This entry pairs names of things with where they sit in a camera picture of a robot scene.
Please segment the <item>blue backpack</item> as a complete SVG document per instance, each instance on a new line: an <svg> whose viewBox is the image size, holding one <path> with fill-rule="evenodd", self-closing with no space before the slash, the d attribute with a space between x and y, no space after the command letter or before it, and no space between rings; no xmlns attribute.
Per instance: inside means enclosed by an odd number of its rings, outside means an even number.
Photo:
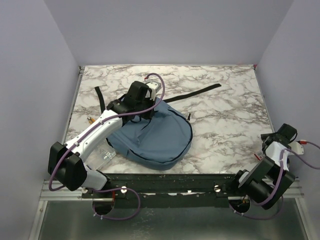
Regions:
<svg viewBox="0 0 320 240"><path fill-rule="evenodd" d="M108 147L146 168L171 169L189 151L193 140L190 118L169 104L219 88L216 83L203 89L162 100L150 120L128 122L105 139Z"/></svg>

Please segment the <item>red white eraser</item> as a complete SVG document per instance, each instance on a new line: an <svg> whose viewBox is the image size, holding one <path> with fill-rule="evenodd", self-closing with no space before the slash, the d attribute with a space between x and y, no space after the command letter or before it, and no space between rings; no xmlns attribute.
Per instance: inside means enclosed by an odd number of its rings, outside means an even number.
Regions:
<svg viewBox="0 0 320 240"><path fill-rule="evenodd" d="M264 154L254 154L254 156L260 161L264 158Z"/></svg>

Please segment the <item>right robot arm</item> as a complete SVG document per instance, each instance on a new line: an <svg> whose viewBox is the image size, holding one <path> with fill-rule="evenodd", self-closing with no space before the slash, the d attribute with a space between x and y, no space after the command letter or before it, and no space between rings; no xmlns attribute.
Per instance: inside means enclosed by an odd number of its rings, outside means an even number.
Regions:
<svg viewBox="0 0 320 240"><path fill-rule="evenodd" d="M238 171L230 191L236 196L245 194L258 206L270 209L295 180L289 172L288 155L297 135L298 131L286 123L276 132L262 134L262 159L252 170Z"/></svg>

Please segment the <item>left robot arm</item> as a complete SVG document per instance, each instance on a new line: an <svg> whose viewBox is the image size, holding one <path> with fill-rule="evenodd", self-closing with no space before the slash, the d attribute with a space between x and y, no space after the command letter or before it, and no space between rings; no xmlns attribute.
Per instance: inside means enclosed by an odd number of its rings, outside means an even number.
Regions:
<svg viewBox="0 0 320 240"><path fill-rule="evenodd" d="M92 151L115 131L139 116L151 119L155 107L160 103L158 92L165 92L165 84L156 81L134 81L126 94L111 101L100 117L82 133L66 143L55 142L49 151L48 173L49 190L55 191L53 181L61 183L70 191L78 188L93 189L101 198L111 191L108 177L85 160Z"/></svg>

